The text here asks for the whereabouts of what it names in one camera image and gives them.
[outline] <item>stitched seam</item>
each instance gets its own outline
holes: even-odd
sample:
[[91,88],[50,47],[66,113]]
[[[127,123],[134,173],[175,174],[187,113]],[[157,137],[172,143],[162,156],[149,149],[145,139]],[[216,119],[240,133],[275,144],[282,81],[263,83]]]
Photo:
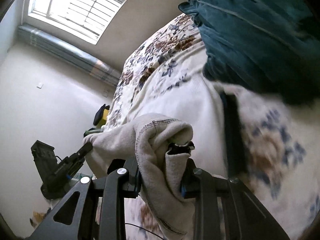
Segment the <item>stitched seam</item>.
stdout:
[[[139,156],[138,156],[136,150],[137,150],[137,144],[138,144],[138,141],[140,140],[141,134],[142,134],[146,129],[148,129],[149,127],[156,126],[156,125],[162,125],[162,124],[169,124],[169,123],[175,122],[175,121],[178,121],[178,120],[171,118],[171,119],[166,119],[166,120],[153,121],[153,122],[145,125],[145,126],[141,129],[141,131],[139,132],[139,135],[138,135],[138,137],[137,137],[137,140],[136,140],[136,143],[135,143],[135,149],[134,149],[137,162],[139,162]],[[156,215],[156,212],[154,211],[153,206],[152,206],[152,205],[149,203],[149,201],[148,201],[147,193],[144,192],[144,194],[146,195],[147,203],[148,203],[148,206],[149,206],[150,210],[152,211],[153,214]],[[159,221],[161,221],[161,223],[164,225],[164,227],[165,227],[168,231],[174,232],[174,233],[179,234],[179,235],[186,235],[186,234],[187,234],[187,232],[179,231],[179,230],[175,229],[174,227],[172,227],[171,225],[169,225],[169,223],[168,223],[167,221],[159,218],[157,215],[156,215],[156,218],[157,218]]]
[[237,14],[236,12],[234,11],[230,11],[230,10],[227,10],[227,9],[224,9],[224,8],[221,8],[219,6],[215,6],[215,5],[212,5],[210,3],[207,3],[207,2],[204,2],[204,1],[199,1],[199,0],[191,0],[191,1],[197,1],[199,3],[202,3],[202,4],[205,4],[205,5],[208,5],[212,8],[215,8],[217,10],[220,10],[220,11],[223,11],[225,13],[228,13],[228,14],[231,14],[235,17],[238,17],[239,19],[247,22],[248,24],[250,24],[251,26],[255,27],[256,29],[268,34],[269,36],[273,37],[274,39],[276,39],[277,41],[281,42],[282,44],[284,44],[285,46],[287,46],[290,50],[292,50],[294,53],[298,54],[297,51],[289,44],[287,43],[286,41],[284,41],[283,39],[281,39],[280,37],[278,37],[277,35],[273,34],[272,32],[258,26],[258,25],[255,25],[254,23],[250,22],[249,20],[247,20],[246,18],[242,17],[241,15]]

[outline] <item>black device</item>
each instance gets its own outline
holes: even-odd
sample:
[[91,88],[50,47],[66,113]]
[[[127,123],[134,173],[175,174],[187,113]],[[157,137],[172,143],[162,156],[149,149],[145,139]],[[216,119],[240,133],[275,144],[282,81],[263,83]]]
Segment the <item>black device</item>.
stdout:
[[46,199],[62,198],[69,190],[68,182],[84,163],[84,157],[92,150],[87,142],[76,153],[58,163],[54,147],[36,141],[31,147],[34,162],[42,179],[41,192]]
[[[135,157],[108,176],[82,178],[46,216],[28,240],[125,240],[124,198],[136,198],[141,175]],[[194,240],[220,240],[217,197],[221,197],[227,240],[289,240],[267,209],[237,178],[220,179],[196,168],[192,159],[181,181],[184,198],[195,198]],[[100,225],[95,221],[102,199]]]

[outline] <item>white wall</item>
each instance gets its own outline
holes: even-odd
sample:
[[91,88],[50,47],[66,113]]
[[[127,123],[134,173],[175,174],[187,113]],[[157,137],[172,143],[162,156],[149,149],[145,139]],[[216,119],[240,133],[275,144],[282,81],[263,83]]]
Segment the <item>white wall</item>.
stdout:
[[40,140],[61,158],[76,152],[97,110],[111,103],[112,93],[102,96],[105,87],[29,45],[18,42],[10,49],[0,66],[0,213],[15,234],[29,236],[33,210],[48,207],[30,147]]
[[16,41],[17,27],[21,24],[23,0],[15,0],[0,22],[0,65],[7,50]]
[[140,44],[181,14],[178,5],[183,1],[186,0],[127,0],[97,45],[32,17],[24,17],[24,21],[77,46],[121,71],[125,60]]

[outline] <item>floral bedspread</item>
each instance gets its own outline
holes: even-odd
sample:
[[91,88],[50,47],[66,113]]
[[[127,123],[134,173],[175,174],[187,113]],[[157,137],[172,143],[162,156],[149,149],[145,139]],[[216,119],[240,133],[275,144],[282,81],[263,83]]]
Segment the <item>floral bedspread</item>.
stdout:
[[[189,16],[181,14],[146,40],[125,62],[104,131],[127,122],[127,114],[148,78],[157,72],[154,94],[180,89],[181,76],[174,56],[199,47],[201,37]],[[291,239],[298,239],[320,210],[320,102],[288,107],[281,99],[261,96],[235,85],[215,83],[238,99],[248,174],[241,179],[277,219]],[[141,199],[126,201],[126,219],[161,234]],[[128,239],[157,239],[127,226]]]
[[[124,63],[105,131],[121,125],[148,77],[177,52],[201,40],[190,16],[181,14],[147,39]],[[174,62],[165,75],[171,75]]]

